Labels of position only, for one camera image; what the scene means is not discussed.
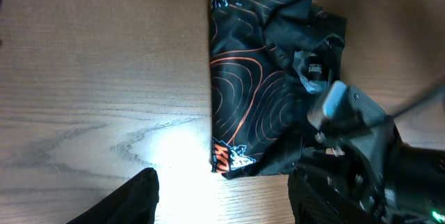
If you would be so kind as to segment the black jersey with orange contour lines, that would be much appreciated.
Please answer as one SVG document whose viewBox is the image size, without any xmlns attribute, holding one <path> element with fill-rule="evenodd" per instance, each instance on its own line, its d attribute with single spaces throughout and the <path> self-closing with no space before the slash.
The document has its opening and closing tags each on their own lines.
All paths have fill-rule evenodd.
<svg viewBox="0 0 445 224">
<path fill-rule="evenodd" d="M 211 0 L 211 165 L 286 175 L 316 130 L 307 112 L 340 77 L 347 20 L 314 0 Z"/>
</svg>

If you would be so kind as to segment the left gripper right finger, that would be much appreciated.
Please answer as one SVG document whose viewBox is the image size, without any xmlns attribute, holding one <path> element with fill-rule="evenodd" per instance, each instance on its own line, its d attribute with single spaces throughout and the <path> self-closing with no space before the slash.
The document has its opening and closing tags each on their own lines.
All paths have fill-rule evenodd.
<svg viewBox="0 0 445 224">
<path fill-rule="evenodd" d="M 289 175 L 289 200 L 296 223 L 371 223 L 361 206 L 366 177 L 347 165 L 299 163 Z"/>
</svg>

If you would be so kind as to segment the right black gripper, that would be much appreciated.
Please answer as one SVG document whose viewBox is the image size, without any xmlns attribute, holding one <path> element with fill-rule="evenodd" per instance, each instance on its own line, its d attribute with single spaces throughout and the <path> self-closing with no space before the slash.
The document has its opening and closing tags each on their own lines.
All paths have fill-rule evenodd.
<svg viewBox="0 0 445 224">
<path fill-rule="evenodd" d="M 299 163 L 347 165 L 366 177 L 361 206 L 371 223 L 443 223 L 444 152 L 401 140 L 394 116 L 347 86 L 335 119 L 316 128 Z"/>
</svg>

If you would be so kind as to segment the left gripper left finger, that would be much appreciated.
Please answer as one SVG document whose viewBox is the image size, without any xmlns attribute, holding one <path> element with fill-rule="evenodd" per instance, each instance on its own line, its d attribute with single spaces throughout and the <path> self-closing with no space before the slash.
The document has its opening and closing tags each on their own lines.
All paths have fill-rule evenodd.
<svg viewBox="0 0 445 224">
<path fill-rule="evenodd" d="M 154 224 L 159 179 L 145 168 L 67 224 Z"/>
</svg>

